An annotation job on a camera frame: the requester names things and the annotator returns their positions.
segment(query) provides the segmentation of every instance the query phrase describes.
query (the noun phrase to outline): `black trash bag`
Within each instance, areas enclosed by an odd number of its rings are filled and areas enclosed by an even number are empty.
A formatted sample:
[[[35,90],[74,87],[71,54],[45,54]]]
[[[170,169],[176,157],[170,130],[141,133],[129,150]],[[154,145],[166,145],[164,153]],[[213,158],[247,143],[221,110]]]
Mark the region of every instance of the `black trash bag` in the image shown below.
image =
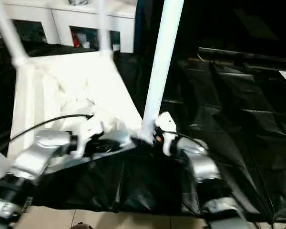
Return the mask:
[[[73,50],[57,45],[26,49],[34,56]],[[5,63],[0,74],[15,77],[8,55],[0,55]],[[114,61],[143,114],[152,64],[121,53]],[[6,104],[12,104],[12,94]],[[173,62],[161,110],[170,112],[181,133],[209,145],[248,220],[286,221],[286,80],[279,72]],[[2,116],[0,122],[10,123],[10,118]],[[145,146],[48,175],[34,204],[199,217],[194,185],[186,160]]]

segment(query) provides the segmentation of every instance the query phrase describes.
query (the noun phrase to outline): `white chair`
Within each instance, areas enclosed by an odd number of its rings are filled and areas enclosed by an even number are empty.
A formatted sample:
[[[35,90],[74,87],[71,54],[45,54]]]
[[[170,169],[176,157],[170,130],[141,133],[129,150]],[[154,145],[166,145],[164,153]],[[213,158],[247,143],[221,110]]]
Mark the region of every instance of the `white chair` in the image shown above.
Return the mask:
[[[11,137],[44,120],[76,112],[93,101],[122,120],[127,128],[139,129],[142,119],[115,67],[106,30],[103,1],[99,7],[99,52],[46,57],[28,57],[0,0],[0,31],[17,70]],[[72,123],[58,129],[70,129]],[[14,159],[31,145],[34,132],[10,144],[8,158]]]

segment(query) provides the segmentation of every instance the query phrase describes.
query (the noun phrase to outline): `red object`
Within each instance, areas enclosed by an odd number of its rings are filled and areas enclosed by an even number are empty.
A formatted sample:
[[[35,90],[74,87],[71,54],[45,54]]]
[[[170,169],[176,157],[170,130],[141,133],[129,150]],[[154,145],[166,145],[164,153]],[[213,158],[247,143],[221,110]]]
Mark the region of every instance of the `red object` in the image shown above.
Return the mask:
[[[77,36],[76,36],[76,32],[71,31],[72,34],[72,39],[73,39],[73,44],[75,48],[79,48],[79,46],[81,45],[80,41],[78,40]]]

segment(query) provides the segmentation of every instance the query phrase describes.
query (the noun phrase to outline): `white shelf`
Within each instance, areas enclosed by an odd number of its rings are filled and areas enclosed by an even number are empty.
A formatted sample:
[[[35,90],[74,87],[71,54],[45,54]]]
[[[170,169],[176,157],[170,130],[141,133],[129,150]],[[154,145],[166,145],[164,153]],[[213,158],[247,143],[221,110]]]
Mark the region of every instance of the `white shelf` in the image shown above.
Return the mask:
[[[108,16],[135,18],[137,0],[105,0]],[[50,7],[55,10],[67,10],[97,14],[97,0],[91,0],[87,5],[72,6],[68,0],[52,0]]]

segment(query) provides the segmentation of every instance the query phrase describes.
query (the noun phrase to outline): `white cabinet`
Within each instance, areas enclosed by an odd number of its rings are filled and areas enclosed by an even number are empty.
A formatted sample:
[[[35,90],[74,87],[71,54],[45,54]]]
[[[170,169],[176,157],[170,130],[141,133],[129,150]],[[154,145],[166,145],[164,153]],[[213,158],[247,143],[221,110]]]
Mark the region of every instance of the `white cabinet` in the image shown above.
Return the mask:
[[[120,33],[121,52],[133,52],[136,0],[104,0],[109,31]],[[97,0],[71,6],[68,0],[54,0],[51,8],[63,45],[73,46],[71,27],[98,29]]]
[[[60,43],[49,0],[5,0],[7,15],[13,20],[34,21],[42,25],[47,43]]]
[[[119,32],[121,52],[133,52],[137,0],[104,0],[108,30]],[[68,0],[4,0],[14,20],[42,25],[47,43],[73,46],[72,27],[98,29],[97,0],[72,6]]]

